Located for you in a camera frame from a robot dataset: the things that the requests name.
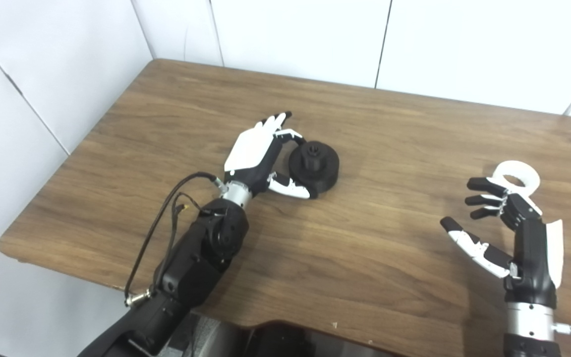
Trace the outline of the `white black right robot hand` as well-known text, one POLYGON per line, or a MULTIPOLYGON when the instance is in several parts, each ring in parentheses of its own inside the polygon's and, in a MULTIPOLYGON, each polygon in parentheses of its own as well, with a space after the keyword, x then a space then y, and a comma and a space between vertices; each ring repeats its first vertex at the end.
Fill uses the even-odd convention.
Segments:
POLYGON ((503 280, 506 302, 555 309, 564 261, 562 222, 543 222, 530 194, 523 187, 509 188, 506 180, 471 177, 467 188, 478 192, 465 199, 467 206, 476 206, 470 217, 498 217, 514 232, 514 253, 483 242, 452 217, 440 220, 442 228, 478 266, 503 280))

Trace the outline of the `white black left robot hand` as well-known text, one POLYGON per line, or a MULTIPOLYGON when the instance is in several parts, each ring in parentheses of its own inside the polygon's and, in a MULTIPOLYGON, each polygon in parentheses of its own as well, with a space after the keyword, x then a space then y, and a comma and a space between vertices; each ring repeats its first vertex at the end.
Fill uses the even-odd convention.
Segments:
POLYGON ((290 111, 272 115, 238 136, 224 164, 222 199, 244 206, 267 190, 300 199, 317 199, 318 192, 273 169, 286 142, 306 144, 303 135, 283 128, 291 115, 290 111))

